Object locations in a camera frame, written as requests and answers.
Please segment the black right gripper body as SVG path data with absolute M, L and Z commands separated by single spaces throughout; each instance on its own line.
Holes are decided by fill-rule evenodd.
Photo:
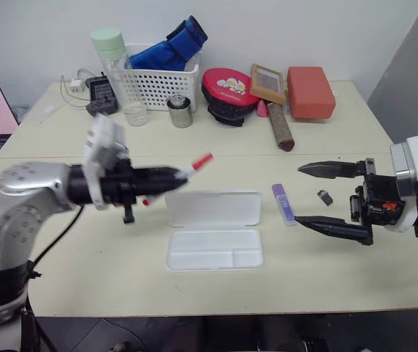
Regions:
M 356 165 L 355 176 L 363 176 L 364 182 L 350 196 L 351 220 L 365 227 L 395 225 L 404 209 L 396 177 L 377 175 L 372 158 L 358 161 Z

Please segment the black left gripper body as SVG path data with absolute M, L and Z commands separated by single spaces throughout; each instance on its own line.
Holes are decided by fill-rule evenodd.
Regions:
M 100 179 L 102 197 L 106 204 L 124 208 L 125 224 L 135 222 L 133 206 L 144 195 L 147 174 L 143 168 L 133 168 L 130 159 L 118 159 L 114 167 Z

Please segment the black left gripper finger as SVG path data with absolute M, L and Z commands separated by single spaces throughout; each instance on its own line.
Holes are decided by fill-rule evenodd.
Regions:
M 145 186 L 145 194 L 164 194 L 187 184 L 187 180 L 157 180 Z
M 146 180 L 163 182 L 164 180 L 185 180 L 183 171 L 170 166 L 150 167 L 146 169 Z

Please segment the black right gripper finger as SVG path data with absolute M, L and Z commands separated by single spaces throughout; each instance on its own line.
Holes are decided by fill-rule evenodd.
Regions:
M 355 178 L 359 173 L 359 165 L 341 161 L 319 161 L 302 165 L 298 168 L 298 171 L 313 177 L 326 179 L 336 177 Z
M 349 224 L 344 219 L 327 216 L 295 216 L 294 219 L 299 224 L 329 237 L 356 241 L 365 246 L 373 244 L 371 227 Z

